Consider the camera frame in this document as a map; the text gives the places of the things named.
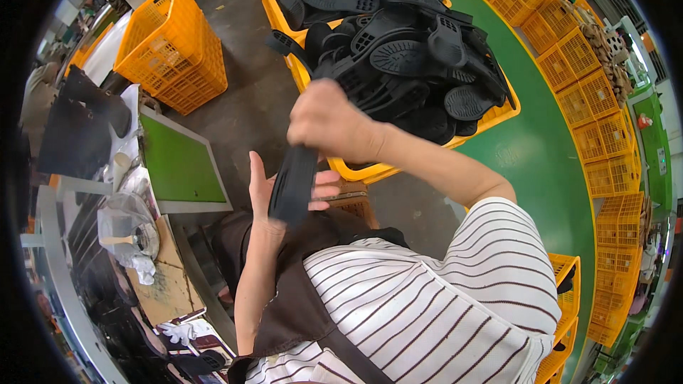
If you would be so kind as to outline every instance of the striped shirt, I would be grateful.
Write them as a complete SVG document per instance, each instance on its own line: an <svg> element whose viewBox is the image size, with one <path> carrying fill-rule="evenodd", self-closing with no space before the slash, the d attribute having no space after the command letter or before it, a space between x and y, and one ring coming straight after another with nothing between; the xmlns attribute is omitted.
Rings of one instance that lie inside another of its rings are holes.
<svg viewBox="0 0 683 384"><path fill-rule="evenodd" d="M339 330L397 383L533 383L561 315L534 220L502 198L470 210L443 260L373 238L304 268ZM316 342L247 372L248 384L307 380L361 382Z"/></svg>

